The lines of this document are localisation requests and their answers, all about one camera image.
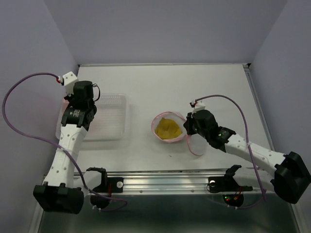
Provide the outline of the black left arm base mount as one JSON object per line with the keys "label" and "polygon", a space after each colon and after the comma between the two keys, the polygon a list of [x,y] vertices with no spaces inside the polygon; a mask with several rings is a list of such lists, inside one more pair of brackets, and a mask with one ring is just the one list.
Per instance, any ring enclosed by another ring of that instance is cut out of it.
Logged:
{"label": "black left arm base mount", "polygon": [[123,193],[124,178],[109,177],[105,168],[90,167],[84,173],[87,186],[92,190],[90,204],[99,212],[112,212],[124,208],[128,202],[113,197],[113,194]]}

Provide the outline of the white mesh laundry bag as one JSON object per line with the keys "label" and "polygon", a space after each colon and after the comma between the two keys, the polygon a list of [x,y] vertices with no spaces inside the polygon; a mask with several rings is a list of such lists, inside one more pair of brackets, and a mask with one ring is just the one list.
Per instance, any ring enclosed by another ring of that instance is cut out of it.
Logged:
{"label": "white mesh laundry bag", "polygon": [[160,141],[177,143],[185,141],[188,150],[195,156],[203,156],[207,143],[198,134],[188,135],[183,126],[186,119],[178,112],[166,111],[158,114],[151,123],[151,131]]}

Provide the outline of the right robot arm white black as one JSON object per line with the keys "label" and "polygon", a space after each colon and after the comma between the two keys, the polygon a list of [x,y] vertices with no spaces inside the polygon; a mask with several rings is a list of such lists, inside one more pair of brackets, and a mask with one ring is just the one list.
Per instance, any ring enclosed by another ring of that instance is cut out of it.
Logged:
{"label": "right robot arm white black", "polygon": [[235,131],[219,126],[208,110],[188,113],[184,128],[188,135],[201,136],[214,149],[253,164],[253,168],[233,165],[223,176],[213,177],[208,184],[211,193],[251,191],[257,187],[296,204],[311,184],[311,175],[298,153],[284,154],[253,144]]}

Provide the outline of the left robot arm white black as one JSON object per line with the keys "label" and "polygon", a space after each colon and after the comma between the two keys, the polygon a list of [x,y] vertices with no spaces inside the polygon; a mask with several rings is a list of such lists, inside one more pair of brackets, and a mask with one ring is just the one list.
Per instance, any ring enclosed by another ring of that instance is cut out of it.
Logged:
{"label": "left robot arm white black", "polygon": [[81,144],[94,119],[97,108],[91,81],[78,81],[63,112],[60,138],[52,166],[42,185],[36,185],[33,195],[46,212],[78,214],[84,203],[80,187],[74,187],[74,171]]}

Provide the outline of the pink bra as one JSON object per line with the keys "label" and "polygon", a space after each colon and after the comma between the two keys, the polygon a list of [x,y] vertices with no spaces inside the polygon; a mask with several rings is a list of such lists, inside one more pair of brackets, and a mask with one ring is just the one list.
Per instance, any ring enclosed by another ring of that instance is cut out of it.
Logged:
{"label": "pink bra", "polygon": [[62,103],[61,103],[61,108],[60,108],[60,113],[63,114],[64,111],[66,110],[67,106],[69,104],[69,101],[66,99],[62,99]]}

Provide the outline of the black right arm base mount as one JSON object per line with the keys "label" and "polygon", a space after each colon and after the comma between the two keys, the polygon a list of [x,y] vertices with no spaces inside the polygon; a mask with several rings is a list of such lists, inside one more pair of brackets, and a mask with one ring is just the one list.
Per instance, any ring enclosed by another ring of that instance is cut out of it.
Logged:
{"label": "black right arm base mount", "polygon": [[223,193],[223,200],[228,207],[235,209],[246,209],[242,207],[244,202],[243,192],[250,192],[253,187],[247,185],[239,185],[234,176],[236,172],[241,169],[241,165],[233,165],[225,171],[223,176],[214,176],[208,179],[206,190],[209,193],[217,194]]}

